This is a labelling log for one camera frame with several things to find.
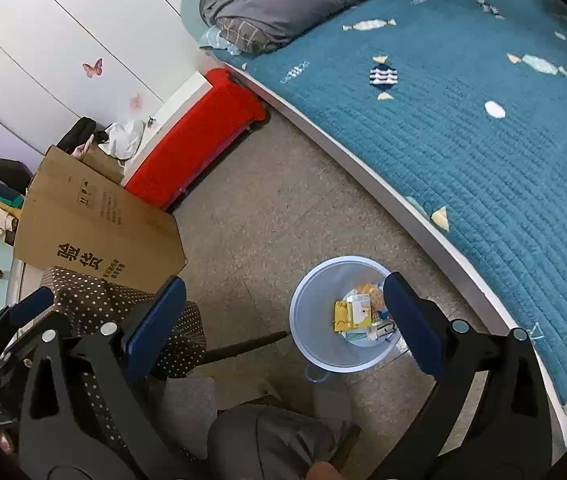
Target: yellow package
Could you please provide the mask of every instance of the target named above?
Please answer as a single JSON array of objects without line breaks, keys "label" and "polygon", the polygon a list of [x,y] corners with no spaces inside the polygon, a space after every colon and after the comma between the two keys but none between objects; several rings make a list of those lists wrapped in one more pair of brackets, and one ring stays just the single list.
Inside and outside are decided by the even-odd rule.
[{"label": "yellow package", "polygon": [[345,301],[335,302],[335,332],[345,332],[351,330],[353,325],[352,313],[348,310]]}]

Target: cardboard box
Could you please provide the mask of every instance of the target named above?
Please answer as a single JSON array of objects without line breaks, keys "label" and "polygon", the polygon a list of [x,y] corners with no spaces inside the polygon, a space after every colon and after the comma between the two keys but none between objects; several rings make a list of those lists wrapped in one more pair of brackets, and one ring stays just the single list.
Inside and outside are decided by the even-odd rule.
[{"label": "cardboard box", "polygon": [[14,254],[153,293],[186,265],[172,216],[55,146],[28,189]]},{"label": "cardboard box", "polygon": [[124,177],[124,167],[119,161],[114,156],[108,155],[96,144],[90,145],[81,162],[115,184],[119,184]]}]

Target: metal bolt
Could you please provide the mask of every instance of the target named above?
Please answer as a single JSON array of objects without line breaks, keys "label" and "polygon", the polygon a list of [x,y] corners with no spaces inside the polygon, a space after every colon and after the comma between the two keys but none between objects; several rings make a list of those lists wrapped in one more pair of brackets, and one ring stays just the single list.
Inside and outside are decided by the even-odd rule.
[{"label": "metal bolt", "polygon": [[528,339],[528,333],[524,329],[519,327],[513,330],[513,336],[515,336],[515,339],[519,341],[525,341],[526,339]]},{"label": "metal bolt", "polygon": [[55,332],[52,328],[49,328],[42,334],[42,341],[44,343],[51,342],[55,337],[57,337],[57,332]]},{"label": "metal bolt", "polygon": [[117,323],[113,323],[112,321],[108,323],[104,323],[101,328],[99,329],[103,335],[113,335],[117,332]]},{"label": "metal bolt", "polygon": [[452,322],[452,329],[460,334],[465,334],[468,330],[470,330],[470,325],[463,319],[455,319]]}]

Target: person's leg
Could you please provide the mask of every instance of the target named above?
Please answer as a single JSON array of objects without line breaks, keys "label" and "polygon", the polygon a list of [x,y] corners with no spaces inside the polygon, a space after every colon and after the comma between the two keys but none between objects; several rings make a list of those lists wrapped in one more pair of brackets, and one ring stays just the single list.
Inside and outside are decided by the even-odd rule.
[{"label": "person's leg", "polygon": [[270,406],[244,405],[223,413],[208,436],[218,480],[301,480],[337,448],[320,420]]},{"label": "person's leg", "polygon": [[328,462],[317,462],[308,471],[306,480],[342,480],[342,477]]}]

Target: gray floor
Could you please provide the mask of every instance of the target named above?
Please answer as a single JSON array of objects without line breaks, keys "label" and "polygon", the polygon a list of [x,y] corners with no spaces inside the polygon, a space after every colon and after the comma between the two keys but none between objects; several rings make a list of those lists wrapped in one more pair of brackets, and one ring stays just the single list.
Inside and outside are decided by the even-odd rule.
[{"label": "gray floor", "polygon": [[[368,256],[400,271],[447,316],[485,330],[390,214],[276,112],[195,187],[175,215],[188,258],[182,277],[201,310],[209,348],[286,330],[299,281],[318,263],[345,254]],[[222,373],[221,367],[229,374],[266,377],[291,405],[307,411],[304,363],[288,338],[216,365],[210,374]],[[363,430],[343,476],[365,479],[409,427],[433,380],[405,349],[343,379]],[[460,442],[482,381],[477,377],[446,449]]]}]

